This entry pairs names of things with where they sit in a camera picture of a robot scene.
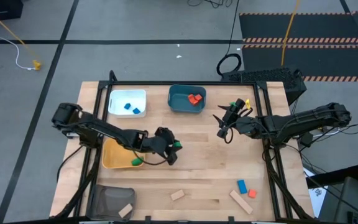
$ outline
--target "white cable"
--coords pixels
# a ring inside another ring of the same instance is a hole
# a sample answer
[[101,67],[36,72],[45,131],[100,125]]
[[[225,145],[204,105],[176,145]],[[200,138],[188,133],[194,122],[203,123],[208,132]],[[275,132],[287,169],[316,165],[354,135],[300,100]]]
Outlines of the white cable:
[[11,41],[9,41],[9,40],[7,40],[7,39],[5,39],[5,38],[3,38],[3,37],[0,37],[0,39],[1,39],[1,40],[5,40],[6,42],[8,42],[8,43],[10,43],[10,44],[12,44],[13,46],[16,47],[16,50],[17,50],[16,65],[17,65],[19,68],[27,69],[28,71],[35,70],[35,68],[23,67],[23,66],[19,65],[19,63],[18,63],[17,61],[18,61],[18,59],[19,59],[20,51],[19,51],[19,47],[18,47],[16,44],[12,43]]
[[341,132],[341,129],[340,128],[337,128],[336,132],[333,132],[333,133],[327,133],[327,134],[317,134],[317,135],[314,135],[313,137],[316,138],[316,137],[320,137],[322,135],[325,135],[325,136],[330,136],[330,135],[334,135],[334,134],[337,134]]

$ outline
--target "red block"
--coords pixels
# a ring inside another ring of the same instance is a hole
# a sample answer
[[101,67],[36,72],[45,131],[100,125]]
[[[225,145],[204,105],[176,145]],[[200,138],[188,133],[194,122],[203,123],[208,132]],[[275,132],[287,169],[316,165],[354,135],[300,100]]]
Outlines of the red block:
[[196,101],[200,101],[203,97],[200,94],[197,94],[194,98]]
[[188,95],[187,97],[188,97],[188,99],[189,99],[189,101],[190,101],[190,103],[191,103],[192,105],[196,105],[196,104],[198,103],[198,100],[196,100],[196,99],[194,98],[194,95],[193,95],[193,94],[190,94],[190,95]]

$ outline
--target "white bowl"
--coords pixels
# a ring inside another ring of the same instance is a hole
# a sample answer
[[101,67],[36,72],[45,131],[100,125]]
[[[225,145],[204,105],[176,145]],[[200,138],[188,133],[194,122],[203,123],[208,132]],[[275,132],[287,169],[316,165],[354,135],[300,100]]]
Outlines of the white bowl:
[[146,91],[144,90],[113,90],[110,93],[109,113],[117,118],[143,118],[146,116]]

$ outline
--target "blue block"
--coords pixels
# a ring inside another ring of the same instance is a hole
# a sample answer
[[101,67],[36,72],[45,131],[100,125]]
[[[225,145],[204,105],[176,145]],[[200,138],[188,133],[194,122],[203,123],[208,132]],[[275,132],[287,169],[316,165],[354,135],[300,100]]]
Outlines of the blue block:
[[137,109],[137,108],[135,108],[135,109],[133,110],[133,112],[134,112],[134,114],[140,114],[140,110]]
[[237,185],[239,186],[240,194],[247,193],[247,187],[246,187],[246,183],[244,182],[244,180],[237,180]]
[[131,104],[130,103],[125,104],[124,108],[129,110],[129,108],[131,108]]

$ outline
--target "yellow cable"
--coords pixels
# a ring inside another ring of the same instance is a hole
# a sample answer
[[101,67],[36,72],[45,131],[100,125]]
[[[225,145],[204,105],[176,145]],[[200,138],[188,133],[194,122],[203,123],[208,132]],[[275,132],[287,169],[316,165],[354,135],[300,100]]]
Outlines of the yellow cable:
[[296,0],[296,5],[295,5],[295,8],[294,8],[294,10],[292,12],[292,15],[291,15],[291,19],[290,19],[290,23],[288,25],[287,33],[285,34],[284,44],[283,44],[283,52],[281,54],[281,66],[284,65],[285,46],[287,44],[287,38],[288,38],[288,35],[290,33],[293,18],[295,17],[296,10],[298,10],[299,2],[300,2],[300,0]]
[[[16,36],[7,26],[5,26],[5,24],[3,22],[0,21],[0,25],[3,26],[3,28],[5,28],[10,34],[12,34],[12,36],[14,36],[29,52],[30,54],[32,54],[37,60],[39,60],[38,55],[31,50],[31,48],[29,46],[27,46],[23,40],[20,40],[20,38],[18,36]],[[33,64],[36,70],[40,69],[41,63],[38,62],[37,60],[33,60]]]

